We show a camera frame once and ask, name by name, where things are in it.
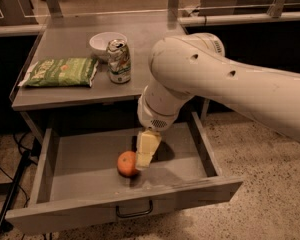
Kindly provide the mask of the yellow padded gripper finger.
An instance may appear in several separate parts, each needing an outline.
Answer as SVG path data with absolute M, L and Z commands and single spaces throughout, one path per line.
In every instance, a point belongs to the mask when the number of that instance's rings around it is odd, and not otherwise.
M 136 168 L 138 170 L 144 170 L 150 166 L 161 140 L 159 132 L 145 130 L 138 133 L 136 144 Z

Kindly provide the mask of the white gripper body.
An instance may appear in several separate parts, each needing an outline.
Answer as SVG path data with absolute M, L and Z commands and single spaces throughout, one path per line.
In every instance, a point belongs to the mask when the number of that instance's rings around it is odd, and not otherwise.
M 150 108 L 144 96 L 138 100 L 137 115 L 140 124 L 152 131 L 165 131 L 177 119 L 176 115 L 161 115 Z

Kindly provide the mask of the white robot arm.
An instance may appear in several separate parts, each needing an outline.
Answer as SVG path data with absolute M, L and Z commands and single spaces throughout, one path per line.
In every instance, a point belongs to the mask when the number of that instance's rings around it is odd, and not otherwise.
M 145 130 L 137 137 L 136 168 L 147 168 L 160 133 L 194 96 L 216 101 L 300 143 L 300 74 L 247 65 L 224 56 L 209 33 L 165 37 L 149 55 L 152 78 L 138 101 Z

